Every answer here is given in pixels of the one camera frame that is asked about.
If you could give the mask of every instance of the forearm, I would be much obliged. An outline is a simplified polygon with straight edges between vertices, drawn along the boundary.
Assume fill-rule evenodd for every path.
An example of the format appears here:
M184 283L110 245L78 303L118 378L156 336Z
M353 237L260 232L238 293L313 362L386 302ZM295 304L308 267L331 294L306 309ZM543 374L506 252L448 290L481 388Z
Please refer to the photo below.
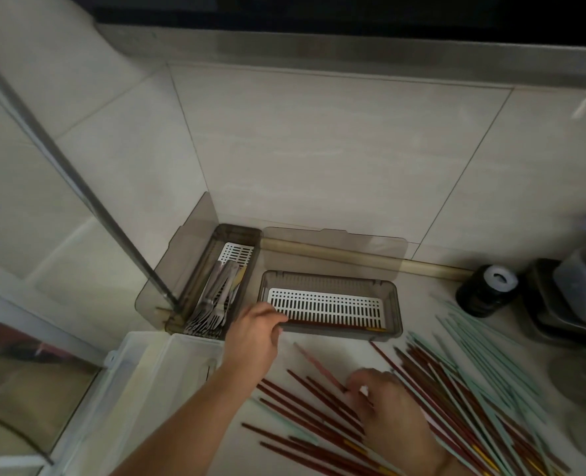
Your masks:
M221 366L112 476L203 476L252 389Z

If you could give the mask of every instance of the can lid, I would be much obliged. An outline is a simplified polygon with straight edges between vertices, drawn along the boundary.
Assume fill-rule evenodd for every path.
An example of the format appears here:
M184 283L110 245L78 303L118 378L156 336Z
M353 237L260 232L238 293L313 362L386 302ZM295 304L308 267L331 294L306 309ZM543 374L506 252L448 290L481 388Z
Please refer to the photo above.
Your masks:
M483 278L487 285L498 292L508 293L518 287L518 277L506 267L490 265Z

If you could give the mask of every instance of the drain tray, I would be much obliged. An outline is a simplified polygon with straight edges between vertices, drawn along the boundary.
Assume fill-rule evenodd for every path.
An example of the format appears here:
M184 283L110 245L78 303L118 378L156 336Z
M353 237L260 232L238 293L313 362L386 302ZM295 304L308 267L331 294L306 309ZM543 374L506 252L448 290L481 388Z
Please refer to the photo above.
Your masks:
M259 300L289 316L285 331L370 341L403 332L397 288L388 280L268 270Z

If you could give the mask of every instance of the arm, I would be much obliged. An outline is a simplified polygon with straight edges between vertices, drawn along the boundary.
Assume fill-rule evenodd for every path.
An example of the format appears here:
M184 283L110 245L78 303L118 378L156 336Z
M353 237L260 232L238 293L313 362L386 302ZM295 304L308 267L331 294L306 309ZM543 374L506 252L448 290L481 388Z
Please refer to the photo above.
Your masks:
M234 415L277 356L284 314L259 303L245 309L225 340L220 368L111 476L204 476Z
M360 392L363 386L368 387L368 398ZM395 376L359 369L346 387L367 446L407 476L473 476L437 443L421 408Z

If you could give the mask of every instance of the open lid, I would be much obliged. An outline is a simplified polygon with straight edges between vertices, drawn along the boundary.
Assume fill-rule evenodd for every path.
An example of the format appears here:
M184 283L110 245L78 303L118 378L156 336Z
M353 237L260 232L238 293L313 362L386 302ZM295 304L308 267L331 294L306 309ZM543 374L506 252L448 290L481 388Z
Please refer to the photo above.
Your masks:
M214 203L209 192L205 192L185 223L176 231L165 254L154 268L176 299L180 299L217 226L218 216ZM167 319L157 308L171 309L150 281L143 286L134 308L157 329L162 329Z
M408 242L345 230L267 227L260 247L267 270L362 277L363 266L383 269L384 278L392 280L400 270ZM339 273L334 273L335 262L344 263L339 265Z

